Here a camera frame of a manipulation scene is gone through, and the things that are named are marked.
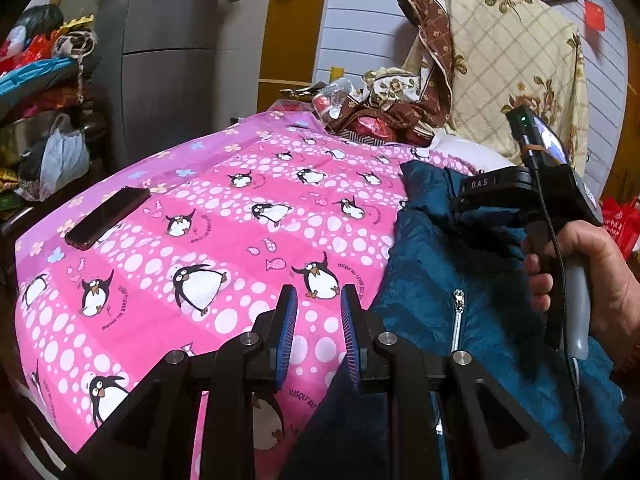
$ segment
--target metal screw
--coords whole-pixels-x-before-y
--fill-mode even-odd
[[[255,332],[244,332],[240,334],[240,342],[243,345],[255,345],[258,342],[258,339],[260,339],[260,336]]]
[[[171,350],[164,356],[164,360],[171,365],[177,365],[184,359],[184,352],[182,350]]]
[[[393,332],[381,332],[378,334],[378,341],[383,345],[391,346],[398,342],[398,336]]]
[[[452,357],[453,360],[461,366],[468,365],[471,362],[471,354],[469,352],[465,352],[464,350],[453,352]]]

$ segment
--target bed sheet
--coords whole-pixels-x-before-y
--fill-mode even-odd
[[[399,165],[420,155],[329,136],[306,112],[266,112],[142,160],[30,229],[15,248],[20,358],[71,449],[167,351],[219,348],[291,283],[289,374],[274,398],[254,399],[257,477],[276,478],[344,357],[340,288],[354,283],[365,307],[377,293],[406,200]],[[66,245],[66,232],[123,186],[148,187],[151,198],[90,250]],[[192,478],[201,439],[199,424]]]

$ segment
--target human hand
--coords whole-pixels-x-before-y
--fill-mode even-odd
[[[640,335],[640,285],[624,261],[615,241],[601,227],[577,220],[558,233],[562,256],[580,252],[589,258],[591,284],[591,334],[615,363],[622,362]],[[553,287],[550,274],[541,273],[540,258],[532,253],[529,237],[522,241],[527,253],[523,268],[529,275],[532,307],[546,312]],[[545,256],[556,257],[552,242],[545,246]]]

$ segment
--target device handle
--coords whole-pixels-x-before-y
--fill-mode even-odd
[[[544,221],[527,225],[527,234],[533,242],[533,250],[540,257],[542,268],[554,279],[551,290],[551,308],[546,322],[545,341],[552,348],[562,348],[562,285],[558,261],[544,255],[544,247],[550,240]],[[570,357],[584,360],[589,354],[589,323],[591,319],[591,291],[588,282],[589,261],[584,254],[575,253],[564,258],[566,274],[566,341]]]

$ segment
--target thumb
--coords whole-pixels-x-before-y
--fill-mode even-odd
[[[620,249],[603,227],[596,227],[583,220],[565,225],[558,233],[558,245],[562,256],[582,253],[589,258],[603,259],[620,254]],[[545,254],[556,257],[553,242],[545,245]]]

